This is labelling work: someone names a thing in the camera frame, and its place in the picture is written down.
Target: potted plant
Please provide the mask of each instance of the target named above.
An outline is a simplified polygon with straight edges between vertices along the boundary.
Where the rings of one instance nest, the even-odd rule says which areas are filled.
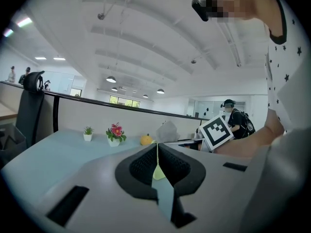
[[[84,128],[84,140],[87,142],[90,142],[92,140],[94,130],[91,127],[85,127]]]
[[[120,142],[126,140],[122,127],[117,124],[112,124],[111,128],[106,131],[107,139],[111,147],[117,147]]]

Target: black and white marker board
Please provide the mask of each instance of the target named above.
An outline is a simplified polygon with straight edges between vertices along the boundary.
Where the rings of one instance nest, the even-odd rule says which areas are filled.
[[[200,130],[211,150],[214,150],[233,137],[233,133],[221,115],[202,124]]]

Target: person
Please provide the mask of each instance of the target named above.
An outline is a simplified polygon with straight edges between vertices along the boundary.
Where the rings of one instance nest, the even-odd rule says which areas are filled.
[[[45,82],[44,82],[44,89],[46,90],[46,91],[50,91],[51,89],[49,88],[49,84],[50,84],[51,82],[49,81],[49,80],[46,80]]]
[[[265,64],[268,113],[264,127],[247,138],[221,145],[215,152],[253,157],[260,146],[270,145],[284,130],[291,131],[299,124],[309,127],[311,120],[307,110],[299,112],[290,105],[293,101],[310,104],[310,95],[303,88],[309,85],[306,75],[310,75],[310,42],[289,5],[284,0],[193,0],[192,7],[202,20],[207,17],[217,17],[217,20],[220,17],[222,20],[257,18],[264,23],[270,37]]]
[[[21,85],[24,84],[24,79],[26,78],[26,76],[27,76],[29,73],[30,73],[30,67],[26,68],[26,73],[23,74],[23,75],[21,75],[21,77],[19,78],[19,81],[18,81],[18,82],[19,82]]]
[[[9,73],[9,77],[8,79],[6,80],[7,82],[10,82],[10,83],[15,83],[15,72],[14,72],[14,66],[11,67],[11,72]]]
[[[227,99],[224,102],[225,111],[230,113],[228,124],[231,127],[231,132],[235,139],[242,139],[248,136],[248,133],[245,131],[246,125],[243,127],[243,115],[239,110],[234,108],[235,101]]]

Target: white flower pot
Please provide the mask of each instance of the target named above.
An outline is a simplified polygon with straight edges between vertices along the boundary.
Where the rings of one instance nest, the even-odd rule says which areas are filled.
[[[92,140],[93,134],[83,134],[84,140],[90,142]]]
[[[113,139],[113,142],[108,138],[107,136],[107,140],[109,142],[109,145],[111,147],[117,147],[120,144],[120,140],[119,139]]]

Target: light blue desk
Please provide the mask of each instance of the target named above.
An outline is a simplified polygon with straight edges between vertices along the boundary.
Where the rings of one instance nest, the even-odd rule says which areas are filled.
[[[33,145],[10,161],[1,173],[13,194],[36,207],[42,196],[56,183],[77,171],[84,163],[140,146],[139,137],[128,137],[118,147],[110,147],[106,135],[94,135],[91,142],[82,132],[58,131]],[[158,190],[159,208],[171,218],[173,188],[168,180],[153,180]]]

